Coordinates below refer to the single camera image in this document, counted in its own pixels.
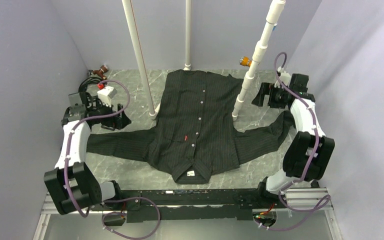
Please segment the dark pinstriped shirt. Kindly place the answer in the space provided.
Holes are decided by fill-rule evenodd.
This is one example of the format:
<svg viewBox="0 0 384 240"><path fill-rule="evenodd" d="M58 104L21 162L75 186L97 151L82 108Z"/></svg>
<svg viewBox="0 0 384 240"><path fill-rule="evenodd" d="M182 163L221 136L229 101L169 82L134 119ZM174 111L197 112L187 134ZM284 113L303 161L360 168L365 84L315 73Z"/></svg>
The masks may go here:
<svg viewBox="0 0 384 240"><path fill-rule="evenodd" d="M232 111L242 83L231 75L172 71L154 127L92 134L86 150L146 162L178 184L206 184L213 175L277 151L295 124L283 111L268 126L237 131Z"/></svg>

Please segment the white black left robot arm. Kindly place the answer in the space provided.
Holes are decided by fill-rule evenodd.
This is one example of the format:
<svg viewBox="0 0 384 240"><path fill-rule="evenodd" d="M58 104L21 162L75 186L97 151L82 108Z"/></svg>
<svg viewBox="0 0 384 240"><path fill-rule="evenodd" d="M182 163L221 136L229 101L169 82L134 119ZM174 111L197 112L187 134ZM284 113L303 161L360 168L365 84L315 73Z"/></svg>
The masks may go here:
<svg viewBox="0 0 384 240"><path fill-rule="evenodd" d="M43 177L55 208L61 215L80 212L87 216L95 205L105 204L109 209L117 210L124 203L118 183L114 180L99 183L85 163L93 125L121 130L131 123L122 104L113 110L116 93L115 89L105 87L96 96L86 91L68 96L70 106L61 120L64 132L61 153L54 169L45 172Z"/></svg>

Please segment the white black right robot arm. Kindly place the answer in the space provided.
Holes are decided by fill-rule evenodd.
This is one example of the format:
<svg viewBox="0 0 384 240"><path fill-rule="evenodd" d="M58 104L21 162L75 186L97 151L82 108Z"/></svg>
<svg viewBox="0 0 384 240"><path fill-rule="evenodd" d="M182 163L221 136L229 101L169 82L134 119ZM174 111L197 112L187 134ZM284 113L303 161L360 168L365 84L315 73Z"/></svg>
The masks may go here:
<svg viewBox="0 0 384 240"><path fill-rule="evenodd" d="M316 113L316 100L307 92L308 75L277 72L276 82L263 82L252 104L263 106L265 97L270 108L288 108L296 135L283 158L282 169L266 180L265 188L255 194L256 203L267 208L275 194L294 183L320 180L327 168L335 141L321 129Z"/></svg>

